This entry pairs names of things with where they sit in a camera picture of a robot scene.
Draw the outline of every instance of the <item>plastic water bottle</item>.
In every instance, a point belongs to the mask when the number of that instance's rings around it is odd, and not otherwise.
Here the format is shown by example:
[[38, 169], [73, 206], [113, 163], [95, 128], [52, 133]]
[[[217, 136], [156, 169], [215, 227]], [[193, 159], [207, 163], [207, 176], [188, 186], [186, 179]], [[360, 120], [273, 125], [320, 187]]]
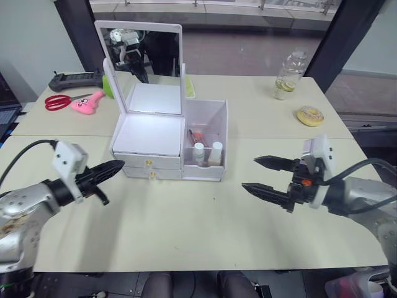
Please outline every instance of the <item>plastic water bottle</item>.
[[279, 76], [275, 80], [274, 97], [281, 101], [291, 98], [306, 67], [306, 50], [296, 48], [295, 51], [283, 61]]

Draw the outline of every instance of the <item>table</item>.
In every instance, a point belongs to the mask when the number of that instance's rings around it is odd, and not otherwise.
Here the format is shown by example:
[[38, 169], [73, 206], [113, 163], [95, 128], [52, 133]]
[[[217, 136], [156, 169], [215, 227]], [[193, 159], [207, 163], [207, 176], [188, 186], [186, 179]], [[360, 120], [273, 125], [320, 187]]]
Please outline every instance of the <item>table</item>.
[[[278, 101], [272, 97], [275, 77], [189, 75], [197, 99], [227, 99], [229, 138], [313, 138], [327, 133], [329, 138], [353, 136], [332, 108], [313, 78], [302, 78], [296, 100]], [[97, 88], [64, 91], [70, 96], [93, 93]], [[37, 104], [13, 131], [13, 135], [93, 135], [112, 136], [118, 119], [114, 99], [100, 100], [94, 115], [83, 115], [65, 108], [49, 112], [44, 100], [54, 92], [46, 88]], [[315, 106], [324, 114], [320, 127], [307, 127], [295, 117], [303, 105]]]
[[[0, 149], [0, 172], [28, 143], [45, 135], [11, 136]], [[110, 137], [50, 136], [80, 144], [89, 166], [111, 159]], [[231, 138], [222, 183], [150, 181], [123, 173], [100, 184], [110, 204], [95, 197], [63, 208], [44, 226], [36, 271], [162, 271], [306, 269], [386, 264], [372, 234], [325, 207], [297, 205], [289, 214], [242, 187], [259, 182], [286, 191], [292, 177], [252, 161], [261, 155], [300, 156], [303, 139]], [[336, 171], [365, 158], [351, 139], [331, 140]], [[9, 173], [2, 191], [57, 175], [48, 145], [31, 149]], [[378, 179], [371, 167], [355, 176]]]

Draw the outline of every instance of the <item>wall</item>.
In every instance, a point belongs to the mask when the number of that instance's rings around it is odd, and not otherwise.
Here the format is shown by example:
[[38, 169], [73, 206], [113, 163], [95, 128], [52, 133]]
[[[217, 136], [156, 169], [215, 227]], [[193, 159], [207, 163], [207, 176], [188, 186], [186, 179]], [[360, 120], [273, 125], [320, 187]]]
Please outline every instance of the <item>wall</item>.
[[51, 0], [0, 0], [0, 71], [20, 102], [35, 101], [53, 71], [84, 71]]
[[389, 0], [342, 72], [397, 78], [396, 29], [397, 0]]

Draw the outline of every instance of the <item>pink squeaky toy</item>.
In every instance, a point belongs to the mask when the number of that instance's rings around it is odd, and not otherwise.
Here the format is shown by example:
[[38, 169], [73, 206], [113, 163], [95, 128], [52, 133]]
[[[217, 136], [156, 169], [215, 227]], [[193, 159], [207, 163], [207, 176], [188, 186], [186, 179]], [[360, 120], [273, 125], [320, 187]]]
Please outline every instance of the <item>pink squeaky toy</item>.
[[86, 114], [86, 115], [91, 115], [95, 113], [95, 108], [98, 105], [98, 101], [101, 97], [105, 95], [105, 92], [103, 91], [98, 91], [94, 93], [93, 95], [89, 97], [85, 97], [82, 99], [77, 99], [71, 103], [72, 109]]

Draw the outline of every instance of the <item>black cable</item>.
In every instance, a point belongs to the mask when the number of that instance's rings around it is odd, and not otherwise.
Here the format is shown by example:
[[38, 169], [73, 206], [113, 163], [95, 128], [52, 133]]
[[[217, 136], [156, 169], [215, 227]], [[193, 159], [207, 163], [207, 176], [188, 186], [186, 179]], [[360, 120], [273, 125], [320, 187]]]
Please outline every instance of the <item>black cable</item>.
[[361, 209], [355, 209], [355, 210], [349, 210], [347, 213], [348, 214], [359, 214], [359, 213], [364, 213], [364, 212], [368, 212], [371, 211], [373, 209], [377, 209], [379, 207], [382, 207], [384, 205], [390, 204], [394, 201], [397, 201], [397, 196], [393, 196], [393, 197], [389, 197], [388, 199], [385, 199], [379, 203], [376, 203], [374, 205], [371, 206], [366, 206], [364, 208]]
[[192, 291], [192, 293], [190, 295], [190, 298], [193, 298], [194, 292], [196, 291], [196, 273], [194, 271], [192, 271], [192, 272], [193, 272], [193, 281], [194, 281], [194, 283], [193, 283], [193, 291]]
[[56, 144], [58, 143], [58, 141], [56, 141], [56, 140], [39, 140], [39, 141], [36, 141], [36, 142], [33, 142], [33, 143], [27, 145], [24, 149], [22, 149], [21, 152], [19, 152], [19, 153], [17, 154], [17, 156], [14, 157], [14, 159], [10, 162], [10, 164], [8, 165], [8, 167], [6, 168], [6, 170], [5, 170], [5, 171], [3, 172], [3, 174], [1, 175], [1, 177], [0, 177], [0, 187], [1, 187], [1, 184], [4, 182], [4, 180], [5, 180], [5, 178], [6, 178], [7, 174], [8, 174], [8, 172], [10, 172], [11, 168], [15, 165], [15, 163], [18, 161], [18, 159], [19, 159], [27, 150], [31, 149], [32, 147], [34, 147], [34, 146], [36, 146], [36, 145], [38, 145], [38, 144], [42, 144], [42, 143], [49, 143], [49, 144], [51, 145], [51, 147], [52, 147], [53, 149], [55, 149]]
[[331, 179], [327, 181], [317, 181], [319, 185], [322, 186], [327, 186], [331, 185], [335, 182], [338, 182], [339, 180], [342, 180], [346, 176], [350, 175], [351, 173], [357, 171], [358, 169], [362, 168], [363, 166], [366, 165], [379, 165], [384, 168], [386, 168], [388, 171], [390, 171], [393, 175], [397, 176], [397, 169], [391, 164], [389, 164], [385, 160], [381, 160], [380, 158], [369, 158], [367, 160], [360, 161], [359, 163], [356, 163], [355, 165], [352, 165], [350, 168], [345, 169], [343, 172], [340, 172], [338, 175], [332, 177]]

